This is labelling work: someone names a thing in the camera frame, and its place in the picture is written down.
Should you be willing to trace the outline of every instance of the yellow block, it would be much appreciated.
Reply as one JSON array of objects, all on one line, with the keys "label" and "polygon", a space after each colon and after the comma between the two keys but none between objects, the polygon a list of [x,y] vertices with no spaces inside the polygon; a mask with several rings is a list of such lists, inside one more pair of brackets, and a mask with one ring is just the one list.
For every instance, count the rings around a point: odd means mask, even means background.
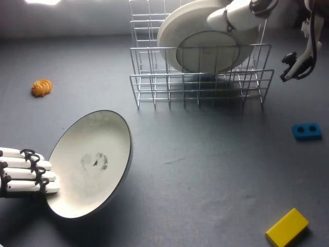
[{"label": "yellow block", "polygon": [[308,225],[308,220],[293,208],[265,234],[276,247],[285,247]]}]

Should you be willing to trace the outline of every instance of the orange swirl cookie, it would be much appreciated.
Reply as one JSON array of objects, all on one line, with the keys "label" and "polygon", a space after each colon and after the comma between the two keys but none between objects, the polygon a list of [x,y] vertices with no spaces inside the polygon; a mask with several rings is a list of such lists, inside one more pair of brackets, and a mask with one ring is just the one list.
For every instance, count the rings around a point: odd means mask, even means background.
[{"label": "orange swirl cookie", "polygon": [[46,94],[49,94],[51,90],[51,82],[46,79],[40,79],[33,84],[31,92],[34,97],[43,97]]}]

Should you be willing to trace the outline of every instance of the table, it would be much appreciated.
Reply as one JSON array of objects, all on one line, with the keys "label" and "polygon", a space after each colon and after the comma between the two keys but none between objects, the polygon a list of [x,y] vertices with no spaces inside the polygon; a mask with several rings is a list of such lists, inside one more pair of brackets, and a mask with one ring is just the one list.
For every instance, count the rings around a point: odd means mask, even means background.
[{"label": "table", "polygon": [[[4,41],[0,44],[0,146],[46,158],[80,117],[111,109],[134,138],[130,172],[119,193],[85,220],[56,217],[43,200],[0,200],[0,243],[9,246],[270,246],[265,232],[296,207],[309,221],[302,246],[329,242],[327,33],[317,66],[283,83],[287,53],[299,54],[298,30],[268,30],[267,68],[276,72],[262,111],[246,102],[184,109],[144,103],[129,83],[130,36]],[[34,99],[34,81],[53,82]],[[318,122],[323,140],[297,143],[293,124]]]}]

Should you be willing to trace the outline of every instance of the dish rack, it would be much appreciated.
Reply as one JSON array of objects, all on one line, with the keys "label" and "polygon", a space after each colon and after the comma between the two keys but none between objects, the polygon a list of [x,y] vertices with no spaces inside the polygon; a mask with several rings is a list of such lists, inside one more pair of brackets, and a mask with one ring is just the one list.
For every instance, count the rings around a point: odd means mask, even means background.
[{"label": "dish rack", "polygon": [[252,47],[248,58],[241,65],[231,67],[226,72],[217,72],[215,65],[213,73],[186,73],[168,64],[166,53],[171,49],[180,52],[182,58],[186,49],[196,49],[199,52],[200,65],[202,63],[200,53],[203,49],[217,54],[220,49],[233,49],[233,57],[227,58],[232,59],[233,64],[235,53],[241,48],[241,46],[157,47],[157,32],[165,18],[188,2],[191,0],[129,1],[134,45],[130,49],[134,70],[134,74],[130,76],[130,83],[137,108],[139,109],[140,103],[144,101],[152,102],[154,108],[160,101],[167,102],[171,107],[171,103],[177,100],[183,101],[184,107],[188,101],[196,101],[198,106],[210,101],[216,106],[219,102],[229,105],[232,100],[240,100],[244,107],[247,99],[258,99],[263,106],[274,74],[273,69],[266,69],[271,50],[271,45],[263,44],[266,22],[259,27],[259,33],[262,34],[260,42],[248,45]]}]

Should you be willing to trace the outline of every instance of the blue block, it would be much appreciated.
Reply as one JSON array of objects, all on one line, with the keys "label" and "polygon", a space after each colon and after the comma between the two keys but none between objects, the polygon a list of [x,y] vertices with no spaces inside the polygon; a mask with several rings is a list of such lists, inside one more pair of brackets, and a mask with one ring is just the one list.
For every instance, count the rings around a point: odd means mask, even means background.
[{"label": "blue block", "polygon": [[321,130],[317,123],[304,123],[293,126],[293,134],[296,140],[321,139]]}]

